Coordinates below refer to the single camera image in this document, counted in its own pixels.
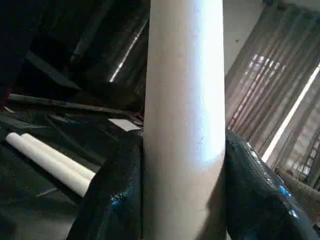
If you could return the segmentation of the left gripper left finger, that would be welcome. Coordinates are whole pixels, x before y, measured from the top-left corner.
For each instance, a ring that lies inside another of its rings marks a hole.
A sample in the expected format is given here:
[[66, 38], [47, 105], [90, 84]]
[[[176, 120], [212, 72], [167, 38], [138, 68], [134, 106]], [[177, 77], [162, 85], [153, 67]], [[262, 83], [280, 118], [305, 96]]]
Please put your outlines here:
[[89, 184], [69, 240], [138, 240], [142, 224], [143, 132], [131, 130]]

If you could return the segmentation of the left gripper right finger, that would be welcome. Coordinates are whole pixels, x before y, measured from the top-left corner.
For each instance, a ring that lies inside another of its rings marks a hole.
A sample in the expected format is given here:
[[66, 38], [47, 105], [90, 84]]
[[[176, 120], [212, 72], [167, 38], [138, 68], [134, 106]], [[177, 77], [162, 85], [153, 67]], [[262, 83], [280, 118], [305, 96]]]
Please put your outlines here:
[[251, 145], [225, 133], [226, 229], [233, 240], [317, 240], [301, 205]]

